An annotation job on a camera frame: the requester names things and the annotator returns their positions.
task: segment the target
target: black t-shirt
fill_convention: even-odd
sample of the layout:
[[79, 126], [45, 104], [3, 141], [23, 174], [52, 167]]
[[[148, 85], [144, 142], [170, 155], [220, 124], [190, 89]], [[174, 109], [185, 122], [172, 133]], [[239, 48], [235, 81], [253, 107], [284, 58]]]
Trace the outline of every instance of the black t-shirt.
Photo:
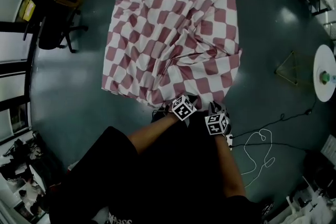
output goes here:
[[256, 204], [224, 197], [214, 138], [201, 120], [196, 113], [189, 127], [174, 124], [141, 155], [107, 128], [62, 183], [51, 224], [88, 222], [106, 205], [111, 224], [260, 223]]

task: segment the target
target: black chair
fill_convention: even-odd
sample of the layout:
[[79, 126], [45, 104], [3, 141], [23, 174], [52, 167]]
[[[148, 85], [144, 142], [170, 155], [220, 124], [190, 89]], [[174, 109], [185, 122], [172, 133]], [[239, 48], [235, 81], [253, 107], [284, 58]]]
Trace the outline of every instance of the black chair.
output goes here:
[[80, 11], [78, 9], [70, 11], [68, 7], [56, 3], [54, 0], [32, 1], [36, 7], [27, 25], [26, 32], [28, 32], [30, 27], [34, 28], [40, 25], [37, 40], [38, 47], [45, 50], [64, 48], [61, 42], [65, 38], [70, 51], [72, 53], [76, 52], [71, 46], [69, 33], [74, 30], [82, 29], [87, 31], [89, 29], [83, 25], [72, 27], [73, 18], [76, 14], [80, 14]]

